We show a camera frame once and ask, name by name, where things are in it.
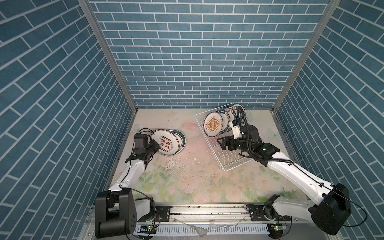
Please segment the large red character plate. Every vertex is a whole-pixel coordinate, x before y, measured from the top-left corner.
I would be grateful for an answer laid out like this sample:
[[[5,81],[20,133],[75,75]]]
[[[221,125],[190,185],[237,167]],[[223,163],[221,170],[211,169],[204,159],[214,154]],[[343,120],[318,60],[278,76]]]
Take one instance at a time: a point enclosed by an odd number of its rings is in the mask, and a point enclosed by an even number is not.
[[[152,139],[159,144],[161,155],[173,156],[180,150],[179,140],[170,131],[155,130]]]

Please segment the white wire dish rack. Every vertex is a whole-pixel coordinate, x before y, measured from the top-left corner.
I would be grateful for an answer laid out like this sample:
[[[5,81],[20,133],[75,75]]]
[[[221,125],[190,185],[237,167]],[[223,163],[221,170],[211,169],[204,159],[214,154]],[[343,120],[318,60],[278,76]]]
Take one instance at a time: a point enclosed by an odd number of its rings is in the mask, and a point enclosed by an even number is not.
[[[205,133],[204,120],[210,113],[213,113],[216,111],[220,112],[221,110],[224,111],[226,108],[231,107],[233,104],[234,103],[226,104],[226,105],[221,106],[221,107],[217,107],[217,108],[214,108],[211,110],[206,110],[204,112],[195,114],[195,119],[197,121],[198,127],[199,127],[205,141],[207,142],[209,149],[212,151],[215,160],[218,162],[218,164],[220,166],[220,169],[223,169],[225,172],[230,171],[230,170],[232,170],[236,167],[239,167],[241,165],[244,165],[244,164],[252,161],[252,159],[240,156],[239,155],[241,152],[240,150],[233,150],[233,151],[230,151],[228,149],[223,150],[222,147],[220,146],[220,144],[217,142],[217,139],[222,138],[222,137],[230,137],[230,136],[232,136],[232,133],[225,132],[222,135],[218,135],[215,137],[209,137]]]

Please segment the orange sunburst small plate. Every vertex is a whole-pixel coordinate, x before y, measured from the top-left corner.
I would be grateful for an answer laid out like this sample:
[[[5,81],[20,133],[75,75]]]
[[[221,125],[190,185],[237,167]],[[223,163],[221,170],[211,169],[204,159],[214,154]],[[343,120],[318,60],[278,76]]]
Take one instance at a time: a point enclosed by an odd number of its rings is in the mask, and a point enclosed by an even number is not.
[[[209,113],[204,120],[204,132],[208,137],[219,135],[223,128],[223,118],[217,112]]]

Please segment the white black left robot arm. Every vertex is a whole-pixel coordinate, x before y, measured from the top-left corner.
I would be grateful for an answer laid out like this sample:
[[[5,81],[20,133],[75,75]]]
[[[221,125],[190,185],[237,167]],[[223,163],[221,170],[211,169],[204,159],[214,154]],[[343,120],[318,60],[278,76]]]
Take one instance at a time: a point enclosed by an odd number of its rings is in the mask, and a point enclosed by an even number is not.
[[[153,208],[151,198],[135,201],[133,192],[140,176],[151,158],[159,151],[159,144],[149,137],[139,135],[134,140],[132,154],[117,182],[107,191],[99,192],[95,199],[95,236],[98,239],[132,235],[137,221],[149,214]]]

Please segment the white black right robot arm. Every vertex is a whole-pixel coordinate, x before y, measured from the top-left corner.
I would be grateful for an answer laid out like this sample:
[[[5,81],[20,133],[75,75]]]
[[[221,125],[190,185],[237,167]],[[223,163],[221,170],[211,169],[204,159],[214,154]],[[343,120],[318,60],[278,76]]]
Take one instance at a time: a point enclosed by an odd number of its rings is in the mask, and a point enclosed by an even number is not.
[[[335,236],[352,213],[349,190],[332,184],[294,163],[280,149],[264,143],[253,125],[235,126],[233,134],[217,140],[222,150],[239,151],[240,156],[261,163],[303,191],[308,200],[271,196],[263,212],[270,221],[289,216],[314,223],[328,235]]]

